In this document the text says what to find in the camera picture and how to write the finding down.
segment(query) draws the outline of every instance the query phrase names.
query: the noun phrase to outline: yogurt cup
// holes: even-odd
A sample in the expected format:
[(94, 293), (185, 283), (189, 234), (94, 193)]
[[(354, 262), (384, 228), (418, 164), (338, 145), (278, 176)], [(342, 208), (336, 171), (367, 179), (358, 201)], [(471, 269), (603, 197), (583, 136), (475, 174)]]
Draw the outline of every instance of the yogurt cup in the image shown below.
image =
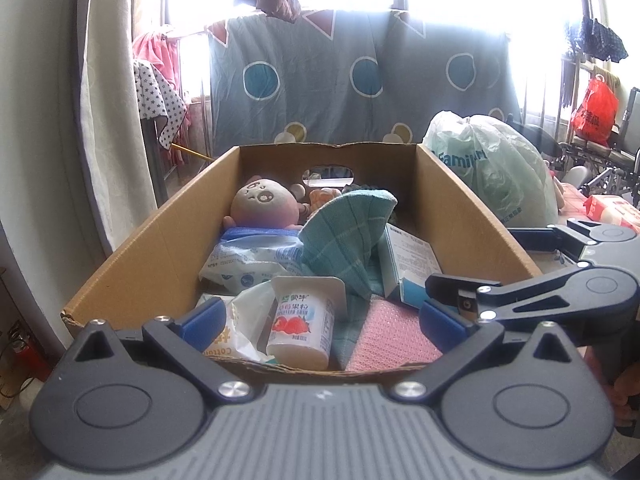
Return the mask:
[(344, 282), (320, 276), (274, 276), (278, 307), (267, 354), (285, 366), (326, 370), (334, 318), (346, 316)]

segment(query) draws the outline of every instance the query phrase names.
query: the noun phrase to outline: red fire extinguisher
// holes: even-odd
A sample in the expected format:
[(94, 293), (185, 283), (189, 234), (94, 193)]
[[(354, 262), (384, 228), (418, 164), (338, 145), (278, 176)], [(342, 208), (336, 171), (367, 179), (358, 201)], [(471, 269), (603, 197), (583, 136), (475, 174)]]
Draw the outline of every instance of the red fire extinguisher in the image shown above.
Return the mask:
[(51, 374), (51, 368), (36, 350), (29, 336), (20, 336), (10, 343), (15, 359), (27, 368), (33, 377), (45, 382)]

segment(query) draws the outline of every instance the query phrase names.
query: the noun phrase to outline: strawberry image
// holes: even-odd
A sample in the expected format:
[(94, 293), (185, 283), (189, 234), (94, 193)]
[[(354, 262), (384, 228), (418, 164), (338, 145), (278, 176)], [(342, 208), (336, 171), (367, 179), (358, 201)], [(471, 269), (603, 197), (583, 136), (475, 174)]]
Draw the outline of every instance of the strawberry image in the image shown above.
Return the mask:
[(284, 332), (287, 334), (303, 334), (309, 332), (309, 323), (307, 323), (303, 317), (292, 317), (287, 321)]
[(284, 316), (280, 316), (273, 323), (272, 330), (274, 332), (284, 332), (284, 328), (285, 328), (286, 324), (287, 324), (287, 318), (284, 317)]

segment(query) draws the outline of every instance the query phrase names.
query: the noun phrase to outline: pink sponge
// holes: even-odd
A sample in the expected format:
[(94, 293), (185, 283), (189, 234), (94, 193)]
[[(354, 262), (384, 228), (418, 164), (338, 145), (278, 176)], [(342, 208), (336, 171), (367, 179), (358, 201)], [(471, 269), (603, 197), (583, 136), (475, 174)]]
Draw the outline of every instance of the pink sponge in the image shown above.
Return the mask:
[(372, 296), (346, 370), (388, 370), (407, 363), (431, 363), (441, 355), (420, 331), (417, 311)]

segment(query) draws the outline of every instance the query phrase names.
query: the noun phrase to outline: green checkered cloth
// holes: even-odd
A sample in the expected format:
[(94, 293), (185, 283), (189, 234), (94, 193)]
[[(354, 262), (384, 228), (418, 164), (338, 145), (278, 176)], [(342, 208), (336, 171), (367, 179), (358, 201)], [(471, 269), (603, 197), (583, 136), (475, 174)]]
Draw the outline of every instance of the green checkered cloth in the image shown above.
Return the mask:
[(358, 190), (324, 204), (300, 231), (302, 262), (316, 276), (336, 276), (347, 290), (346, 320), (334, 325), (332, 355), (344, 368), (369, 311), (372, 292), (380, 294), (382, 277), (371, 259), (398, 201), (384, 190)]

